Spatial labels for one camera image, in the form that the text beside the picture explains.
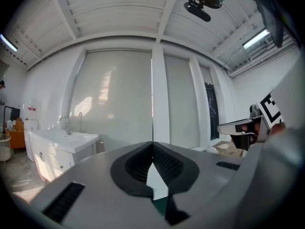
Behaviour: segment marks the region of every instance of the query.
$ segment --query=roller blind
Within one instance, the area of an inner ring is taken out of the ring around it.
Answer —
[[[200,144],[198,108],[187,60],[164,56],[168,87],[170,143],[192,148]]]
[[[151,53],[88,53],[73,90],[70,126],[99,134],[106,151],[152,141]]]
[[[200,69],[201,69],[201,73],[202,73],[204,82],[213,85],[210,70],[208,70],[207,68],[202,67],[201,65],[200,65]]]

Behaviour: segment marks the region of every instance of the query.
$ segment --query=white ceiling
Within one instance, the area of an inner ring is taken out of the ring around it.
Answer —
[[[203,53],[230,69],[249,59],[242,43],[264,26],[252,0],[225,0],[218,10],[205,8],[204,22],[188,13],[188,0],[25,0],[5,34],[17,45],[9,49],[30,68],[51,53],[87,39],[137,35],[181,44]]]

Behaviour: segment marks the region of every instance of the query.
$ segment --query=orange chair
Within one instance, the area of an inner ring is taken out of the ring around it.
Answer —
[[[15,131],[5,130],[6,135],[10,135],[10,148],[23,148],[25,147],[24,141],[24,123],[20,118],[17,118],[16,124],[13,125]]]

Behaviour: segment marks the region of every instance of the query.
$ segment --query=fluorescent light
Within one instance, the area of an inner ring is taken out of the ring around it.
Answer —
[[[252,38],[250,41],[248,41],[247,43],[243,44],[244,48],[247,49],[250,46],[252,46],[254,43],[258,42],[259,40],[261,40],[263,37],[265,37],[266,35],[269,34],[268,30],[264,30],[261,33],[259,33],[258,35],[256,35],[254,38]]]
[[[15,52],[17,52],[17,47],[15,47],[10,41],[9,39],[7,39],[4,35],[0,35],[0,38],[10,47],[12,48]]]

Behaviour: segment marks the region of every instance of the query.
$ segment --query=ceiling light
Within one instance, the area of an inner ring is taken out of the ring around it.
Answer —
[[[10,47],[10,48],[12,48],[15,52],[17,52],[17,47],[13,44],[13,43],[11,43],[10,41],[9,41],[9,39],[7,39],[3,34],[1,34],[0,35],[0,38]]]
[[[254,43],[258,42],[259,40],[261,40],[263,37],[265,37],[266,35],[269,34],[268,30],[263,30],[260,31],[259,33],[257,33],[254,37],[250,38],[248,41],[246,41],[243,44],[243,47],[245,49],[249,48],[250,46],[252,46]]]

